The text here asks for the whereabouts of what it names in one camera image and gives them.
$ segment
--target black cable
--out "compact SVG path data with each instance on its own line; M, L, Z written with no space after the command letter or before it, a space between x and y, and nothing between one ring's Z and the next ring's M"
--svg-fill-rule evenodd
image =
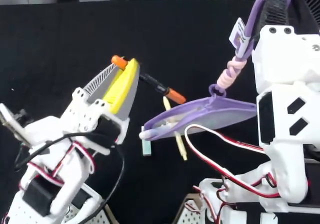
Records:
M271 182L271 180L270 180L270 178L269 178L268 175L265 176L265 180L266 180L266 182L269 184L269 186L270 186L271 188L276 188L276 187L277 187L277 185L275 185L275 184L273 184L273 183Z
M53 141L47 141L46 144L44 144L42 147L40 147L38 150L36 150L35 152L33 152L32 154L30 154L28 157L26 157L25 159L23 159L21 162L19 163L15 163L14 165L14 170L18 171L22 168L22 166L26 165L28 162L30 162L33 158L35 158L36 156L40 155L42 152L44 152L46 149L48 149L49 147L51 147L52 145L61 142L62 140L66 139L66 138L72 138L72 137L102 137L104 139L109 139L110 143L114 144L114 141L111 140L107 135L104 134L100 134L100 133L93 133L93 132L75 132L75 133L68 133L63 135L62 137L53 140Z
M123 155L123 153L120 150L120 147L115 145L116 150L118 151L119 156L121 157L122 160L122 166L121 166L121 171L119 174L118 179L116 180L111 192L109 193L109 195L106 197L106 199L100 204L100 206L88 217L86 217L85 219L83 219L81 222L79 222L78 224L86 224L88 221L90 221L92 218L94 218L96 215L99 214L99 212L101 212L102 209L105 208L105 206L107 205L109 199L111 198L112 194L115 192L115 190L117 189L120 181L122 180L123 176L124 176L124 172L125 172L125 157Z
M118 179L116 180L111 192L109 193L109 195L106 197L106 199L100 204L100 206L88 217L86 217L84 220L82 220L81 222L79 222L78 224L85 224L88 221L90 221L92 218L94 218L97 214L99 214L99 212L101 212L101 210L106 206L106 204L108 203L110 197L113 195L113 193L115 192L115 190L117 189L120 181L122 180L123 176L124 176L124 172L125 172L125 157L120 149L120 147L115 144L115 142L113 140L111 140L107 135L105 134L100 134L100 133L93 133L93 132L76 132L76 133L68 133L63 135L62 137L53 140L53 141L47 141L46 144L44 144L41 148L39 148L38 150L36 150L35 152L33 152L32 154L30 154L28 157L26 157L24 160L22 160L20 163L16 163L15 165L15 169L19 170L23 165L27 164L29 161L31 161L33 158L35 158L37 155L41 154L44 150L48 149L49 147L51 147L52 145L66 139L66 138L72 138L72 137L101 137L104 139L108 139L109 141L111 141L112 144L114 144L114 148L116 149L116 151L118 152L120 158L121 158L121 171L120 174L118 176Z

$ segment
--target mounting hole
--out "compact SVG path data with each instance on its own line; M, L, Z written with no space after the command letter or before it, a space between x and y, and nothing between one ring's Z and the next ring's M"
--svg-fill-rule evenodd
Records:
M291 33L291 29L290 29L289 27L286 27L286 28L284 29L284 33L285 33L285 34L290 34L290 33Z
M275 29L274 27L270 27L269 32L271 32L271 33L276 33L276 32L277 32L277 29Z

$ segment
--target pink cable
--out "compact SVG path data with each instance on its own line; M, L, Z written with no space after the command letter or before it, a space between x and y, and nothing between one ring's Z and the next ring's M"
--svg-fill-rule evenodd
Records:
M222 89L227 89L235 82L237 76L240 74L241 70L245 67L246 64L246 60L236 61L236 57L234 56L232 60L228 61L227 69L223 70L218 80L216 81L216 84Z

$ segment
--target yellow stick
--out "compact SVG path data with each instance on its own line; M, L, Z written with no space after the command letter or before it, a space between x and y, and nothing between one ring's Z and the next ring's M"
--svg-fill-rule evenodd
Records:
M171 109L169 100L165 96L163 97L163 105L164 105L164 108L165 108L166 111ZM179 148L179 152L180 152L183 160L186 161L187 160L187 152L186 152L186 148L185 148L184 142L182 140L182 137L176 131L174 132L174 135L175 135L176 144L178 145L178 148Z

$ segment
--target orange marker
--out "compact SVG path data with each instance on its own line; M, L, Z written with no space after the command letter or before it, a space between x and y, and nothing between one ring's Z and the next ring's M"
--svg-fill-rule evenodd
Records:
M128 65L128 62L118 55L114 55L111 59L111 62L116 64L122 70L124 70L126 68L126 66Z
M124 70L128 64L126 60L123 58L114 55L111 59L112 63L116 64L120 69ZM186 102L186 98L176 92L175 90L171 89L170 87L166 87L160 82L158 82L156 79L154 79L152 76L146 74L146 73L141 73L139 75L140 80L148 83L151 85L157 92L161 93L162 95L166 96L167 98L171 99L177 104L183 104Z

